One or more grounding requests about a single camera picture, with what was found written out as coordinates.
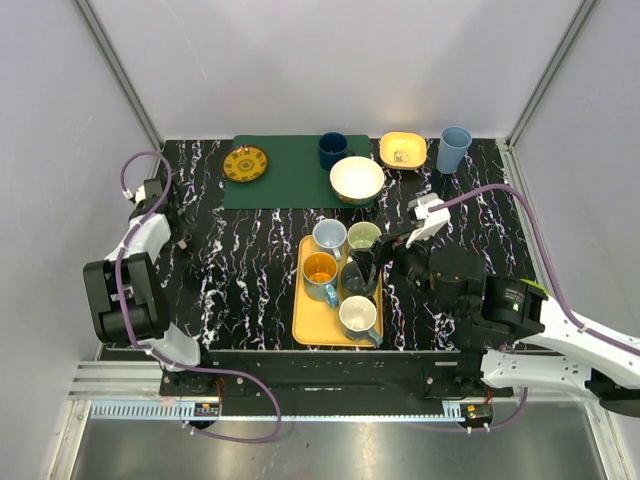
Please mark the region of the light grey-blue mug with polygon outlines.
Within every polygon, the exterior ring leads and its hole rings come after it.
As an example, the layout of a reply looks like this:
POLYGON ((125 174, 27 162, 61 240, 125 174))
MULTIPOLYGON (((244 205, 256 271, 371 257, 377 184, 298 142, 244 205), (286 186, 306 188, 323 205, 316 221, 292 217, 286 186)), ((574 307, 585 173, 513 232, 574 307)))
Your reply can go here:
POLYGON ((323 219, 314 226, 312 237, 321 252, 330 254, 338 263, 342 261, 347 241, 347 229, 342 222, 323 219))

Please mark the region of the dark grey mug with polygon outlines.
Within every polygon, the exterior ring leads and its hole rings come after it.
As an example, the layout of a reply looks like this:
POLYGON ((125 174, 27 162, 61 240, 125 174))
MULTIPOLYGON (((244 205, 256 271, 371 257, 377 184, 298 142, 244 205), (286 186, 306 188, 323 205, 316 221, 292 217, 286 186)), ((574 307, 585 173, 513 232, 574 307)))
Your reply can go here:
POLYGON ((348 262, 341 273, 341 286, 345 298, 352 296, 372 297, 376 290, 375 284, 368 285, 360 272, 358 265, 348 262))

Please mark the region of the slate blue hexagonal mug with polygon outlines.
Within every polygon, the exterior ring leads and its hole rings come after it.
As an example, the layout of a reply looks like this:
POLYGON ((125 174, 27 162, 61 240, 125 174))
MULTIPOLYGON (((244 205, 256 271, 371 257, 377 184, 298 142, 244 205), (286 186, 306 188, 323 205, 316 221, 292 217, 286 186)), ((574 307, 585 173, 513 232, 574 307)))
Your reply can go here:
POLYGON ((339 320, 345 336, 352 341, 367 341, 374 348, 382 344, 382 336, 375 327, 377 318, 377 304, 371 296, 351 296, 339 308, 339 320))

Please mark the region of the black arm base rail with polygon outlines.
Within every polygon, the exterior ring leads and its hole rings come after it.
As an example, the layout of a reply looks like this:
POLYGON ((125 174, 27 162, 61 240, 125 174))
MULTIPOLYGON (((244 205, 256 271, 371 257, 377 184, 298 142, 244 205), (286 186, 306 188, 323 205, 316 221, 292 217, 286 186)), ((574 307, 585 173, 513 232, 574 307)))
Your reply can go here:
POLYGON ((164 373, 162 396, 222 395, 225 416, 270 416, 274 408, 253 382, 261 380, 287 417, 417 416, 437 414, 445 400, 510 398, 510 387, 481 381, 477 354, 399 351, 212 351, 209 366, 226 370, 214 377, 164 373))

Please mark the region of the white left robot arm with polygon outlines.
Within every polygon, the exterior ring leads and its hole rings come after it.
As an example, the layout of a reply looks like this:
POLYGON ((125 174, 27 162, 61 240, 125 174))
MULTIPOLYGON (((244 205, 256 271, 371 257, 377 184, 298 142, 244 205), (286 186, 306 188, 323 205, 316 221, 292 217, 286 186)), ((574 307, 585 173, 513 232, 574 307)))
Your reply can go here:
POLYGON ((166 372, 164 382, 196 396, 206 395, 215 386, 216 372, 203 363, 203 348, 198 342, 170 321, 168 300, 155 270, 165 245, 177 244, 184 250, 191 239, 179 189, 160 178, 148 179, 137 190, 134 202, 121 267, 116 267, 120 249, 115 248, 104 259, 83 268, 95 334, 104 344, 131 345, 116 284, 119 271, 136 341, 151 356, 169 360, 161 364, 166 372))

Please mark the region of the blue butterfly mug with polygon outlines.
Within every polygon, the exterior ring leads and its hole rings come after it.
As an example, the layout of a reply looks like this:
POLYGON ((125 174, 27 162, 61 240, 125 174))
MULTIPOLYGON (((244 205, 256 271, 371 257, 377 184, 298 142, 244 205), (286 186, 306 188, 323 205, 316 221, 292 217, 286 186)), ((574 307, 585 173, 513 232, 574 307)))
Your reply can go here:
POLYGON ((331 254, 312 253, 304 260, 302 273, 304 290, 309 298, 324 302, 332 309, 339 306, 338 263, 331 254))

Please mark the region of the pale green mug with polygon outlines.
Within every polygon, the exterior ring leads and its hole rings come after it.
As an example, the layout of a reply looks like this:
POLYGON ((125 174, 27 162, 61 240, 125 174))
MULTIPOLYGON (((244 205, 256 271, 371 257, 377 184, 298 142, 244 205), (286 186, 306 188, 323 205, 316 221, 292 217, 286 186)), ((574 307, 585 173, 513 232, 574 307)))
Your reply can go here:
POLYGON ((382 234, 377 225, 361 221, 352 225, 347 232, 347 243, 350 250, 368 249, 382 234))

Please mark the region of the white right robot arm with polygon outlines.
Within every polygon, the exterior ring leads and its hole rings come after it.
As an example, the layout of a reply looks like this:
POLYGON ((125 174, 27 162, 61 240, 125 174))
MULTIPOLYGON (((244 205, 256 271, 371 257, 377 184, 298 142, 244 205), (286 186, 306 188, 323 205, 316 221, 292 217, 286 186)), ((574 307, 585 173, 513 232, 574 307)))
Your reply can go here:
POLYGON ((575 389, 608 411, 639 415, 638 340, 579 317, 539 286, 488 273, 482 256, 458 246, 383 235, 350 255, 365 282, 393 264, 453 320, 453 345, 471 360, 453 374, 463 395, 488 386, 575 389))

